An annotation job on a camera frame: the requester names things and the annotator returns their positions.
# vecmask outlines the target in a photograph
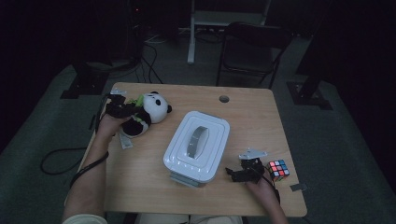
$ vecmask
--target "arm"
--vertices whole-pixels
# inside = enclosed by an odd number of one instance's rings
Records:
[[[128,119],[115,119],[104,115],[91,148],[81,167],[99,160],[107,153],[108,144],[120,125]],[[64,208],[63,221],[78,214],[103,217],[106,190],[106,161],[91,168],[76,180],[69,191]]]
[[[264,173],[267,179],[271,179],[268,172]],[[272,187],[264,179],[260,179],[257,184],[247,182],[247,188],[256,196],[260,204],[267,211],[273,224],[287,224],[288,220],[280,206]]]

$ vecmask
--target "colorful cube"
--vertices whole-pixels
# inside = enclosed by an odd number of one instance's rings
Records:
[[[270,161],[268,162],[267,168],[270,171],[271,178],[274,181],[281,181],[290,174],[288,167],[283,160]]]

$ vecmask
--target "gray carpet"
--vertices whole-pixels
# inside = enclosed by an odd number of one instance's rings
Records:
[[[347,113],[336,88],[322,82],[320,90],[333,110],[295,105],[286,82],[302,81],[296,68],[309,40],[296,37],[285,52],[273,91],[300,181],[308,186],[304,198],[305,218],[290,223],[396,223],[396,197],[379,171],[361,134]],[[197,42],[195,64],[187,64],[188,39],[178,44],[150,44],[158,50],[154,69],[166,84],[206,85],[216,82],[219,44]],[[145,48],[151,62],[153,50]],[[111,74],[104,92],[115,82],[149,82],[147,66],[133,72]],[[75,77],[66,67],[48,87],[35,111],[0,156],[0,223],[59,223],[68,184],[77,167],[62,175],[45,175],[39,169],[43,157],[53,149],[85,147],[90,123],[101,96],[61,100]],[[151,75],[153,82],[158,79]],[[221,85],[262,88],[256,80],[223,78]],[[62,170],[77,161],[83,151],[51,158],[46,168]],[[122,223],[123,214],[109,213],[109,223]],[[249,217],[251,224],[269,223],[266,217]]]

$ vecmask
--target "white plastic container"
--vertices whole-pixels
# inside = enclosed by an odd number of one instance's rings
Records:
[[[189,112],[163,156],[171,178],[190,187],[210,182],[218,170],[229,133],[227,120],[198,111]]]

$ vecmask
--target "desk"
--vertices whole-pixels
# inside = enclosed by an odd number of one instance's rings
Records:
[[[195,25],[227,26],[233,21],[264,25],[271,1],[265,1],[262,13],[242,13],[195,10],[195,0],[191,0],[191,31],[187,63],[193,64],[195,61]]]
[[[107,159],[107,211],[201,215],[265,216],[242,183],[234,183],[225,167],[241,170],[238,155],[248,147],[268,152],[262,162],[282,159],[290,169],[286,180],[276,183],[281,205],[288,217],[303,217],[306,206],[282,123],[271,91],[264,89],[116,83],[127,91],[127,99],[140,93],[157,91],[173,111],[161,123],[152,124],[133,139],[133,148],[121,149],[118,135],[113,137]],[[221,95],[230,98],[219,101]],[[163,155],[184,116],[198,110],[226,119],[231,126],[215,178],[202,188],[189,188],[171,180]]]

